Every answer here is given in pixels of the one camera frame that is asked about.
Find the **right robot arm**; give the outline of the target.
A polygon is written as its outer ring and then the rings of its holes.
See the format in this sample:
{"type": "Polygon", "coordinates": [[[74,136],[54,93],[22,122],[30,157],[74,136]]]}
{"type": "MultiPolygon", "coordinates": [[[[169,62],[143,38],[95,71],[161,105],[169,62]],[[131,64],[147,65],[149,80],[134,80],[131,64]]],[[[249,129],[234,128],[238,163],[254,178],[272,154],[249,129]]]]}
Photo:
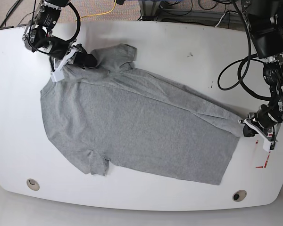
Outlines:
{"type": "Polygon", "coordinates": [[[69,0],[41,0],[38,5],[34,4],[32,19],[26,26],[22,39],[28,50],[49,56],[52,73],[59,70],[54,65],[56,61],[61,67],[74,64],[81,68],[94,68],[98,63],[95,56],[87,53],[82,44],[74,44],[80,28],[80,15],[69,0]],[[53,36],[52,30],[60,17],[62,8],[67,6],[75,13],[76,30],[70,39],[64,40],[53,36]]]}

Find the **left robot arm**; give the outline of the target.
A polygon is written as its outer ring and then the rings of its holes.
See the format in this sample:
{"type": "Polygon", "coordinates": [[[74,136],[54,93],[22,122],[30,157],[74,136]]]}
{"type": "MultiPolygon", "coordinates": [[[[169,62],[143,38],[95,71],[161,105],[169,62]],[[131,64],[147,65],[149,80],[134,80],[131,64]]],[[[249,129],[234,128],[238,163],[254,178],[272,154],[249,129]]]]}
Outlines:
{"type": "Polygon", "coordinates": [[[276,136],[283,123],[283,0],[243,0],[241,9],[232,1],[244,26],[248,46],[253,45],[255,54],[238,60],[238,81],[220,90],[231,90],[238,85],[252,97],[267,101],[255,113],[249,113],[239,123],[244,125],[243,135],[253,137],[256,134],[270,145],[276,144],[276,136]],[[269,86],[270,96],[256,94],[244,83],[250,63],[257,61],[263,64],[263,78],[269,86]]]}

